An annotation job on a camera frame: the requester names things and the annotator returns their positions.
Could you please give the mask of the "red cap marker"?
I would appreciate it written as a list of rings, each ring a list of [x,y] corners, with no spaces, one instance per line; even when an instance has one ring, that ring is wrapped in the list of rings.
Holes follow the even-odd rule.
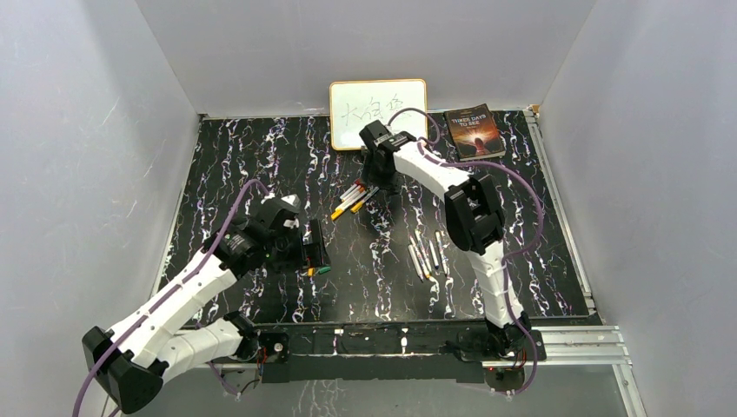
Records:
[[[344,202],[348,199],[348,197],[354,193],[357,189],[360,189],[362,187],[362,183],[360,180],[356,180],[345,192],[343,192],[340,195],[340,201]]]

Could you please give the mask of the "orange cap marker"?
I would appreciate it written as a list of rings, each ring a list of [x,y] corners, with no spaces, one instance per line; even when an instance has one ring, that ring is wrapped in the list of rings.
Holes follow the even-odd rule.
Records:
[[[360,201],[358,201],[351,209],[350,211],[352,213],[357,213],[377,192],[379,191],[378,187],[373,187],[370,191],[368,191]]]

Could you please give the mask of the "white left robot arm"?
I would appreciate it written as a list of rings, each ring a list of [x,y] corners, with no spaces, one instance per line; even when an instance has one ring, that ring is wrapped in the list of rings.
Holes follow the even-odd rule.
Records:
[[[94,380],[124,414],[146,407],[163,386],[206,362],[269,356],[278,342],[234,311],[180,335],[204,305],[248,273],[305,273],[330,264],[321,223],[300,226],[297,195],[264,200],[252,215],[225,223],[162,290],[108,330],[82,338]]]

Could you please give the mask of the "yellow cap marker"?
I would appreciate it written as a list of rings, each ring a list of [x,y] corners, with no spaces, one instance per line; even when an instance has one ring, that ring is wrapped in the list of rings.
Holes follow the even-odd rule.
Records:
[[[417,240],[414,237],[410,237],[410,243],[412,244],[413,249],[414,249],[414,251],[416,253],[416,257],[417,257],[417,259],[419,261],[419,264],[420,264],[420,268],[422,270],[422,273],[423,273],[424,277],[428,280],[430,278],[431,274],[430,274],[430,271],[429,271],[429,269],[428,269],[428,267],[427,267],[427,265],[426,265],[426,263],[424,261],[424,257],[422,255],[421,250],[420,250],[420,246],[419,246],[419,244],[417,243]]]

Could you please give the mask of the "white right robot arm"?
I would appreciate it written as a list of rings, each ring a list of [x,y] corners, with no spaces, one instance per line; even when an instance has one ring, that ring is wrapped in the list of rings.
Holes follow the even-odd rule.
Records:
[[[530,324],[503,264],[505,215],[488,174],[471,174],[430,155],[407,132],[393,133],[380,121],[360,130],[363,180],[396,193],[405,175],[443,200],[446,230],[467,256],[482,294],[487,333],[478,337],[472,354],[513,359],[524,347]]]

